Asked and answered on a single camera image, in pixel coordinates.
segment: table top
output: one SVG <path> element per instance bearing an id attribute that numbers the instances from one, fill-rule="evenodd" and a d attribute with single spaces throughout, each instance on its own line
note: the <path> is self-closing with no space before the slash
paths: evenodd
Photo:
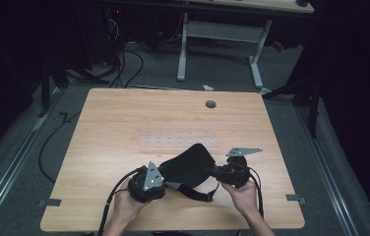
<path id="1" fill-rule="evenodd" d="M 194 3 L 209 3 L 217 5 L 227 5 L 243 8 L 258 8 L 263 10 L 293 12 L 293 13 L 314 13 L 311 4 L 300 7 L 295 0 L 187 0 Z"/>
<path id="2" fill-rule="evenodd" d="M 208 108 L 208 100 L 216 103 Z M 231 148 L 262 148 L 246 155 L 262 180 L 265 220 L 272 228 L 301 228 L 298 202 L 265 103 L 258 93 L 93 88 L 68 147 L 40 227 L 44 231 L 95 231 L 106 199 L 128 172 L 203 144 L 217 165 Z M 196 190 L 216 187 L 209 178 Z M 245 229 L 230 195 L 219 187 L 211 203 L 167 189 L 146 206 L 129 230 Z"/>

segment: human hand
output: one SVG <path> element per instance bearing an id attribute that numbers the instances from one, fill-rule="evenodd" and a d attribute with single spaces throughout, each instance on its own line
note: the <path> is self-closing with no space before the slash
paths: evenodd
<path id="1" fill-rule="evenodd" d="M 254 235 L 274 236 L 275 233 L 263 219 L 258 210 L 258 195 L 255 183 L 247 181 L 240 188 L 221 183 L 221 186 L 230 194 L 234 206 L 246 219 Z"/>
<path id="2" fill-rule="evenodd" d="M 142 208 L 150 203 L 142 204 L 130 196 L 127 190 L 130 180 L 131 178 L 126 179 L 120 187 L 123 191 L 114 195 L 114 212 L 105 226 L 104 236 L 121 235 L 124 229 L 136 219 Z"/>
<path id="3" fill-rule="evenodd" d="M 225 183 L 221 183 L 221 186 L 230 194 L 234 206 L 243 216 L 249 214 L 260 214 L 257 202 L 257 188 L 255 183 L 247 181 L 245 185 L 240 188 L 234 188 L 233 186 Z"/>

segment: black cable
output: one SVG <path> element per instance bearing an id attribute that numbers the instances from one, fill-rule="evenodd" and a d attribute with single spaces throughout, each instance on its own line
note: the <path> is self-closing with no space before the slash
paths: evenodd
<path id="1" fill-rule="evenodd" d="M 200 51 L 192 50 L 192 49 L 190 49 L 190 48 L 189 48 L 189 46 L 187 46 L 186 48 L 187 48 L 187 50 L 188 50 L 188 51 L 193 52 L 193 53 L 203 53 L 203 52 L 205 52 L 205 51 L 209 50 L 209 49 L 212 47 L 212 45 L 213 45 L 213 41 L 212 41 L 212 40 L 210 40 L 210 39 L 207 39 L 207 40 L 203 39 L 203 40 L 202 40 L 202 42 L 203 42 L 203 43 L 197 44 L 197 46 L 201 46 L 201 45 L 203 45 L 206 41 L 208 41 L 208 45 L 207 45 L 207 47 L 206 47 L 206 48 L 204 48 L 204 49 L 202 49 L 202 50 L 200 50 Z"/>
<path id="2" fill-rule="evenodd" d="M 41 163 L 41 158 L 42 158 L 42 155 L 43 155 L 43 151 L 44 151 L 47 143 L 49 143 L 50 139 L 60 130 L 60 128 L 62 128 L 65 124 L 71 122 L 72 119 L 74 119 L 75 117 L 79 116 L 80 114 L 81 114 L 81 111 L 77 112 L 75 115 L 69 117 L 69 119 L 63 121 L 62 124 L 60 124 L 56 129 L 54 129 L 54 131 L 47 137 L 46 141 L 43 143 L 43 146 L 41 147 L 40 153 L 38 154 L 38 167 L 40 168 L 40 171 L 44 175 L 44 177 L 46 177 L 53 184 L 55 184 L 56 181 L 53 178 L 51 178 L 46 173 L 46 171 L 44 171 L 43 165 Z"/>
<path id="3" fill-rule="evenodd" d="M 160 41 L 160 42 L 158 43 L 159 45 L 161 45 L 162 47 L 164 47 L 164 46 L 163 46 L 163 44 L 164 44 L 164 43 L 171 42 L 171 41 L 175 41 L 175 40 L 178 40 L 178 39 L 182 38 L 182 36 L 178 36 L 178 37 L 176 37 L 176 38 L 175 38 L 175 36 L 179 33 L 179 30 L 181 29 L 183 18 L 184 18 L 184 14 L 182 13 L 182 14 L 181 14 L 181 17 L 180 17 L 180 19 L 179 19 L 178 27 L 176 28 L 176 31 L 175 31 L 175 33 L 173 34 L 173 36 L 169 37 L 167 40 Z"/>
<path id="4" fill-rule="evenodd" d="M 124 66 L 126 65 L 126 56 L 124 55 L 124 48 L 123 50 L 121 51 L 121 57 L 123 59 L 123 65 L 121 67 L 121 70 L 118 71 L 118 75 L 117 77 L 114 78 L 114 80 L 111 82 L 111 84 L 108 86 L 109 88 L 112 88 L 112 86 L 114 86 L 114 83 L 117 81 L 117 80 L 120 80 L 121 82 L 121 74 L 123 73 L 124 71 Z"/>
<path id="5" fill-rule="evenodd" d="M 258 172 L 256 172 L 256 170 L 254 170 L 252 167 L 249 167 L 253 172 L 255 172 L 256 176 L 258 177 L 258 180 L 259 180 L 259 188 L 261 189 L 262 188 L 262 183 L 261 183 L 261 177 L 259 177 L 259 174 Z"/>
<path id="6" fill-rule="evenodd" d="M 113 196 L 118 193 L 119 191 L 116 191 L 118 189 L 118 187 L 132 174 L 135 174 L 137 172 L 139 172 L 141 170 L 142 167 L 140 168 L 137 168 L 131 172 L 129 172 L 128 174 L 126 174 L 123 178 L 121 178 L 120 181 L 118 181 L 118 183 L 115 185 L 114 189 L 112 189 L 111 193 L 109 194 L 108 196 L 108 199 L 105 203 L 105 208 L 104 208 L 104 212 L 102 214 L 102 220 L 101 220 L 101 224 L 99 226 L 99 230 L 98 230 L 98 236 L 101 236 L 103 231 L 104 231 L 104 226 L 105 226 L 105 221 L 106 221 L 106 218 L 108 216 L 108 211 L 109 211 L 109 207 L 111 205 L 111 202 L 112 202 L 112 198 Z"/>
<path id="7" fill-rule="evenodd" d="M 60 65 L 62 65 L 64 68 L 68 69 L 72 69 L 74 70 L 76 73 L 80 74 L 81 76 L 85 77 L 86 79 L 92 81 L 92 82 L 95 82 L 97 84 L 107 84 L 108 82 L 107 81 L 104 81 L 102 80 L 101 78 L 98 78 L 96 76 L 94 76 L 93 74 L 91 74 L 90 72 L 84 70 L 83 68 L 69 62 L 69 61 L 66 61 L 64 60 L 63 58 L 60 58 L 60 57 L 55 57 L 56 58 L 56 62 L 59 62 Z"/>
<path id="8" fill-rule="evenodd" d="M 139 59 L 141 60 L 142 64 L 140 65 L 140 68 L 139 68 L 139 70 L 137 71 L 137 73 L 136 73 L 132 78 L 130 78 L 130 79 L 126 82 L 126 85 L 124 85 L 124 89 L 126 89 L 126 88 L 127 88 L 127 86 L 129 86 L 130 82 L 132 82 L 132 81 L 133 81 L 133 79 L 134 79 L 137 75 L 139 75 L 139 73 L 142 71 L 143 64 L 144 64 L 143 58 L 142 58 L 139 54 L 137 54 L 137 53 L 136 53 L 136 52 L 134 52 L 134 51 L 129 51 L 129 52 L 130 52 L 130 53 L 135 54 L 136 56 L 138 56 L 138 57 L 139 57 Z"/>
<path id="9" fill-rule="evenodd" d="M 180 47 L 182 45 L 182 41 L 178 39 L 181 39 L 182 37 L 177 37 L 175 39 L 172 39 L 168 42 L 163 42 L 163 43 L 159 43 L 159 46 L 163 47 L 163 48 L 167 48 L 167 49 L 176 49 L 178 47 Z"/>
<path id="10" fill-rule="evenodd" d="M 108 71 L 103 72 L 102 74 L 96 75 L 94 77 L 96 77 L 98 79 L 102 79 L 104 77 L 110 76 L 110 75 L 114 74 L 118 70 L 119 67 L 120 67 L 120 60 L 118 59 L 118 57 L 116 57 L 115 60 L 114 60 L 114 63 L 112 64 L 111 68 Z M 65 71 L 65 74 L 68 77 L 70 77 L 72 79 L 75 79 L 75 80 L 86 80 L 87 79 L 87 77 L 85 77 L 85 76 L 78 76 L 78 75 L 70 73 L 69 71 Z"/>
<path id="11" fill-rule="evenodd" d="M 233 45 L 227 45 L 227 44 L 221 43 L 222 41 L 223 40 L 214 40 L 213 44 L 216 46 L 221 46 L 221 47 L 226 47 L 226 48 L 242 47 L 242 46 L 249 44 L 249 42 L 239 41 L 239 42 L 234 42 Z"/>
<path id="12" fill-rule="evenodd" d="M 250 174 L 250 177 L 252 178 L 253 182 L 255 182 L 255 185 L 256 185 L 256 188 L 258 189 L 258 201 L 259 201 L 259 213 L 261 214 L 262 218 L 264 217 L 264 210 L 263 210 L 263 198 L 262 198 L 262 189 L 261 189 L 261 179 L 259 178 L 259 183 L 258 181 L 255 179 L 255 176 L 253 176 L 252 174 Z"/>

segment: metal frame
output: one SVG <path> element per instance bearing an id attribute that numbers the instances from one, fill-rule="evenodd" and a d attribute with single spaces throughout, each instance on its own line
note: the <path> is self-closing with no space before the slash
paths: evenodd
<path id="1" fill-rule="evenodd" d="M 272 20 L 266 20 L 262 28 L 236 26 L 218 23 L 208 23 L 200 21 L 189 21 L 188 13 L 184 13 L 183 29 L 182 29 L 182 46 L 179 55 L 178 65 L 178 81 L 185 81 L 186 71 L 186 44 L 188 36 L 215 38 L 232 41 L 256 42 L 258 46 L 254 52 L 254 56 L 249 57 L 249 64 L 252 70 L 253 80 L 258 89 L 263 87 L 262 78 L 259 72 L 258 60 L 268 36 L 269 28 Z"/>
<path id="2" fill-rule="evenodd" d="M 320 175 L 323 178 L 324 186 L 329 193 L 330 200 L 332 201 L 333 207 L 335 208 L 336 215 L 339 218 L 340 225 L 345 235 L 359 235 L 356 225 L 350 216 L 348 207 L 345 203 L 344 197 L 342 196 L 339 186 L 333 177 L 332 171 L 321 152 L 320 146 L 316 139 L 314 139 L 309 131 L 308 127 L 308 115 L 302 107 L 295 107 L 296 114 L 303 124 L 304 131 L 308 136 L 311 147 L 315 152 L 315 157 L 320 171 Z"/>
<path id="3" fill-rule="evenodd" d="M 58 88 L 53 92 L 55 98 L 52 100 L 51 106 L 43 116 L 38 117 L 34 126 L 31 128 L 31 131 L 26 136 L 25 140 L 23 141 L 22 145 L 17 151 L 14 159 L 11 161 L 6 172 L 2 176 L 0 180 L 0 206 L 2 205 L 3 201 L 5 200 L 5 197 L 7 196 L 17 177 L 19 176 L 23 166 L 25 165 L 30 155 L 31 147 L 35 139 L 37 138 L 38 133 L 41 130 L 41 127 L 46 122 L 48 114 L 52 111 L 53 107 L 61 99 L 63 93 L 64 90 L 60 90 Z"/>

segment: table leg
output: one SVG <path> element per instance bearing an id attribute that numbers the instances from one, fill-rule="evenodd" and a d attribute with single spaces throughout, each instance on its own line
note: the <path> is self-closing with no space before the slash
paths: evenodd
<path id="1" fill-rule="evenodd" d="M 262 48 L 265 44 L 266 37 L 268 36 L 271 23 L 272 23 L 272 20 L 266 21 L 265 26 L 262 29 L 261 36 L 259 38 L 259 43 L 255 51 L 255 55 L 249 57 L 250 68 L 252 69 L 253 79 L 255 81 L 255 86 L 258 89 L 261 89 L 263 87 L 262 78 L 261 78 L 261 75 L 259 73 L 259 68 L 258 68 L 258 60 L 259 60 L 259 56 L 261 55 Z"/>
<path id="2" fill-rule="evenodd" d="M 184 13 L 184 23 L 182 30 L 182 48 L 179 56 L 178 66 L 178 81 L 185 81 L 185 69 L 186 69 L 186 39 L 188 34 L 188 13 Z"/>

